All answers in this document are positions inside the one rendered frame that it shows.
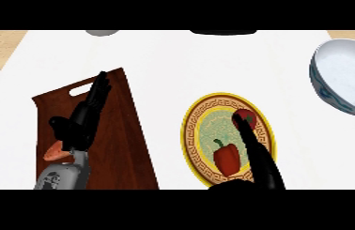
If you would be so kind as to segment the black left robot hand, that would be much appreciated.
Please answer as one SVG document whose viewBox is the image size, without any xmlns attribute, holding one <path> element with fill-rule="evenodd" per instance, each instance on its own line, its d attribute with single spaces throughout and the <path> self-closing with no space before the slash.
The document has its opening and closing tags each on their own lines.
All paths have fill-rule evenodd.
<svg viewBox="0 0 355 230">
<path fill-rule="evenodd" d="M 90 87 L 85 100 L 76 104 L 70 117 L 53 116 L 50 118 L 48 124 L 54 131 L 54 138 L 61 142 L 63 151 L 85 151 L 90 148 L 109 90 L 106 72 L 101 71 Z"/>
</svg>

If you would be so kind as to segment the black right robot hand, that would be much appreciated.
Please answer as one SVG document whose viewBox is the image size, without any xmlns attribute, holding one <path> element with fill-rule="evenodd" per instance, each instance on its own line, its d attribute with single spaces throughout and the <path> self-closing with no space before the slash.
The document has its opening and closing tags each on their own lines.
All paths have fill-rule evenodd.
<svg viewBox="0 0 355 230">
<path fill-rule="evenodd" d="M 254 181 L 234 179 L 209 186 L 211 191 L 254 191 L 285 190 L 282 178 L 271 156 L 264 145 L 257 141 L 249 124 L 239 114 L 232 115 L 236 123 L 242 142 L 246 147 L 246 155 Z"/>
</svg>

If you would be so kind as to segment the red bell pepper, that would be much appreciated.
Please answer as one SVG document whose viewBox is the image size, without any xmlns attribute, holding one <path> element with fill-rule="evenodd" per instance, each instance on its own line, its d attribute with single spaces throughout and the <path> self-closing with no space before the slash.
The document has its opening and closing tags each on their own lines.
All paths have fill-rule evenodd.
<svg viewBox="0 0 355 230">
<path fill-rule="evenodd" d="M 239 154 L 233 144 L 223 145 L 218 139 L 212 140 L 218 148 L 212 152 L 212 161 L 223 176 L 230 176 L 239 171 Z"/>
</svg>

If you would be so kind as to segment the yellow patterned plate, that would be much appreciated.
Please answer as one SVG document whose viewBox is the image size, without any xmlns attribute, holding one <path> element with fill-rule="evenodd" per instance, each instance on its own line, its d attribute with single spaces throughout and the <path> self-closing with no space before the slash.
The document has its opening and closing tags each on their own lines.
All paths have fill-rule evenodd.
<svg viewBox="0 0 355 230">
<path fill-rule="evenodd" d="M 187 167 L 206 187 L 227 180 L 254 181 L 246 156 L 246 148 L 232 123 L 236 110 L 254 113 L 254 136 L 264 145 L 271 158 L 276 157 L 276 141 L 266 117 L 255 106 L 230 93 L 211 93 L 203 96 L 187 109 L 180 139 Z M 212 160 L 212 152 L 227 144 L 233 144 L 239 156 L 239 171 L 223 176 Z"/>
</svg>

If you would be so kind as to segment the blue and white bowl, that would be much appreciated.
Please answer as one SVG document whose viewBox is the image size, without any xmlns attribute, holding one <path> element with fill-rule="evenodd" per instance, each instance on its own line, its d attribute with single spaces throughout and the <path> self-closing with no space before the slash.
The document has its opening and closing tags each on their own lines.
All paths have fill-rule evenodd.
<svg viewBox="0 0 355 230">
<path fill-rule="evenodd" d="M 308 79 L 320 100 L 355 115 L 355 39 L 335 38 L 316 48 Z"/>
</svg>

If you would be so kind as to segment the brown wooden cutting board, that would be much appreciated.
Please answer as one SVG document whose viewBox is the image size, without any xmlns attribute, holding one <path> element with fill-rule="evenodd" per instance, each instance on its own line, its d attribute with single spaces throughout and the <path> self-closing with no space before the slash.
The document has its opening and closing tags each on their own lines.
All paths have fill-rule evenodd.
<svg viewBox="0 0 355 230">
<path fill-rule="evenodd" d="M 156 190 L 158 183 L 122 69 L 110 70 L 106 78 L 112 88 L 98 115 L 94 143 L 88 149 L 91 172 L 85 189 Z M 42 160 L 42 156 L 56 141 L 48 120 L 53 116 L 70 116 L 87 94 L 72 97 L 69 91 L 91 82 L 94 78 L 32 97 L 36 108 L 36 176 L 50 165 L 50 162 Z"/>
</svg>

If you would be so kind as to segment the red strawberry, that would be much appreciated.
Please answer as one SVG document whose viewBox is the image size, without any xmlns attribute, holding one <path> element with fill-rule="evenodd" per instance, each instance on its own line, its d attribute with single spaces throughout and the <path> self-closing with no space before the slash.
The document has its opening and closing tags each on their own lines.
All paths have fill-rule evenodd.
<svg viewBox="0 0 355 230">
<path fill-rule="evenodd" d="M 246 109 L 237 109 L 232 115 L 239 115 L 240 119 L 248 122 L 251 130 L 255 129 L 255 114 Z"/>
</svg>

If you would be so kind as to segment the orange carrot piece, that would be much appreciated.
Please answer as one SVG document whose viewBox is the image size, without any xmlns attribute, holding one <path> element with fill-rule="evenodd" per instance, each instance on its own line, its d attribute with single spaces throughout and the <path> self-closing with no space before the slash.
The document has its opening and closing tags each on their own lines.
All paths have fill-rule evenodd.
<svg viewBox="0 0 355 230">
<path fill-rule="evenodd" d="M 69 156 L 69 152 L 61 150 L 61 142 L 56 141 L 45 151 L 42 159 L 45 161 L 56 161 Z"/>
</svg>

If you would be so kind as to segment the grey round object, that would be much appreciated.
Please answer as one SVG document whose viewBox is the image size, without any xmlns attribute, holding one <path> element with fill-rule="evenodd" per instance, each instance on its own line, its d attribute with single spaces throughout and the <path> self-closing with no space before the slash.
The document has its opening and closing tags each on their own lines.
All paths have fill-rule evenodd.
<svg viewBox="0 0 355 230">
<path fill-rule="evenodd" d="M 87 34 L 95 37 L 104 37 L 115 34 L 119 30 L 85 30 Z"/>
</svg>

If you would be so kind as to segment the black round object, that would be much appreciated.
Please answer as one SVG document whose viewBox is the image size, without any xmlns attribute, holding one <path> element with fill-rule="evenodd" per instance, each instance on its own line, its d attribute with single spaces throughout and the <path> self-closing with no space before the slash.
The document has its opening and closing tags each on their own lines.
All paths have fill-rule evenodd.
<svg viewBox="0 0 355 230">
<path fill-rule="evenodd" d="M 251 35 L 255 30 L 189 30 L 198 35 L 212 35 L 212 36 L 236 36 L 236 35 Z"/>
</svg>

